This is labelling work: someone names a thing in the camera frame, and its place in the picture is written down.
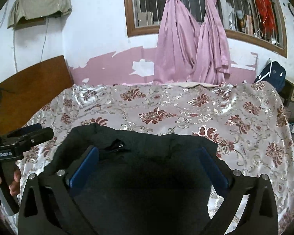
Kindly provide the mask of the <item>person's left hand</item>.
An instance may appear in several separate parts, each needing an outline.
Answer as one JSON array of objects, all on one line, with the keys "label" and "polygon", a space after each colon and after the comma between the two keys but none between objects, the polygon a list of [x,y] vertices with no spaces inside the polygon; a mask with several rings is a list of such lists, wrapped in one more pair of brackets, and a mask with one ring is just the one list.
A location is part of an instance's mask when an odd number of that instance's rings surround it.
[{"label": "person's left hand", "polygon": [[20,180],[21,180],[21,172],[19,167],[15,166],[14,168],[14,178],[11,184],[9,185],[9,190],[11,196],[17,196],[20,193]]}]

